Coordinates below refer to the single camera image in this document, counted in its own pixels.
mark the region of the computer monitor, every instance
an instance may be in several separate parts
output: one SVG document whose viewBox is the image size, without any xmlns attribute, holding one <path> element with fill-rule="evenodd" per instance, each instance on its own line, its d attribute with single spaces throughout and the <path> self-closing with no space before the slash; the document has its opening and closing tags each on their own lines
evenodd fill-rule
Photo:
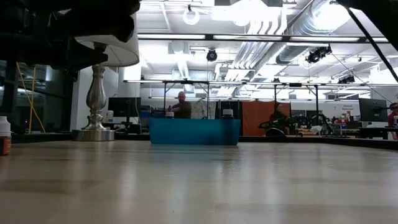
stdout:
<svg viewBox="0 0 398 224">
<path fill-rule="evenodd" d="M 387 103 L 385 100 L 359 99 L 361 121 L 387 122 Z"/>
<path fill-rule="evenodd" d="M 108 110 L 113 111 L 114 117 L 138 117 L 141 107 L 140 97 L 110 97 Z"/>
</svg>

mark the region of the blue container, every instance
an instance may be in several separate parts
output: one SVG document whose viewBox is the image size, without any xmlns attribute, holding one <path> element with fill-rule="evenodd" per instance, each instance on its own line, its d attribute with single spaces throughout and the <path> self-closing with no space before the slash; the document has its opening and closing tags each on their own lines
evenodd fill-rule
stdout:
<svg viewBox="0 0 398 224">
<path fill-rule="evenodd" d="M 152 144 L 196 144 L 235 146 L 239 140 L 238 119 L 152 119 Z"/>
</svg>

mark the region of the small bottle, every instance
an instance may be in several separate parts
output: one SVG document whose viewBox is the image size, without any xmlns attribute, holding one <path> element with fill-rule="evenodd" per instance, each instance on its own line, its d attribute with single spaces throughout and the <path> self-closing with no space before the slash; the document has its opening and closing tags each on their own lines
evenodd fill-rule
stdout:
<svg viewBox="0 0 398 224">
<path fill-rule="evenodd" d="M 0 116 L 0 156 L 6 156 L 11 150 L 11 124 L 6 116 Z"/>
<path fill-rule="evenodd" d="M 174 119 L 174 112 L 166 112 L 167 119 Z"/>
<path fill-rule="evenodd" d="M 223 109 L 223 116 L 221 119 L 234 119 L 234 111 L 231 109 Z"/>
<path fill-rule="evenodd" d="M 113 122 L 113 111 L 108 111 L 106 113 L 106 122 L 108 122 L 108 123 Z"/>
</svg>

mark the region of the lamp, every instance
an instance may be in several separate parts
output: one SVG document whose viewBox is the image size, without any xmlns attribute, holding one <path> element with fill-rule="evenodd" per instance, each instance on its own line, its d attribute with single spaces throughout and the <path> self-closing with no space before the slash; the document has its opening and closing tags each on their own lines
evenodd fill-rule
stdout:
<svg viewBox="0 0 398 224">
<path fill-rule="evenodd" d="M 195 14 L 192 19 L 188 18 L 189 12 L 193 12 Z M 199 22 L 199 18 L 200 18 L 199 12 L 196 9 L 192 9 L 191 5 L 188 5 L 188 8 L 184 11 L 184 14 L 182 15 L 182 19 L 188 25 L 197 24 Z"/>
<path fill-rule="evenodd" d="M 131 16 L 134 20 L 134 33 L 132 37 L 125 43 L 119 41 L 113 35 L 92 35 L 86 37 L 77 37 L 76 40 L 94 49 L 94 43 L 106 44 L 104 54 L 108 55 L 108 60 L 103 62 L 104 66 L 111 67 L 128 67 L 139 63 L 138 37 L 136 29 L 136 15 Z"/>
</svg>

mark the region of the man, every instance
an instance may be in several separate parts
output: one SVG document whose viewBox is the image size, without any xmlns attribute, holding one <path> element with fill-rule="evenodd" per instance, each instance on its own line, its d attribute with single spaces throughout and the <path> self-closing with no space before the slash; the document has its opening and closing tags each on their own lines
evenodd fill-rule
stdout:
<svg viewBox="0 0 398 224">
<path fill-rule="evenodd" d="M 396 124 L 394 123 L 394 116 L 398 116 L 398 103 L 391 103 L 390 104 L 390 110 L 392 111 L 392 113 L 387 118 L 388 126 L 395 127 Z M 393 132 L 391 134 L 392 134 L 392 138 L 394 140 L 398 140 L 398 133 L 397 132 Z"/>
<path fill-rule="evenodd" d="M 276 109 L 271 116 L 269 116 L 270 121 L 277 121 L 277 120 L 286 120 L 287 116 L 282 113 L 282 104 L 278 103 L 276 104 Z"/>
<path fill-rule="evenodd" d="M 289 133 L 289 128 L 287 127 L 286 122 L 287 116 L 282 113 L 282 104 L 278 103 L 275 106 L 275 112 L 269 116 L 269 122 L 274 128 L 277 128 L 287 134 Z"/>
<path fill-rule="evenodd" d="M 185 101 L 185 93 L 178 93 L 178 102 L 173 107 L 169 106 L 167 111 L 174 112 L 174 118 L 191 119 L 192 106 L 190 102 Z"/>
</svg>

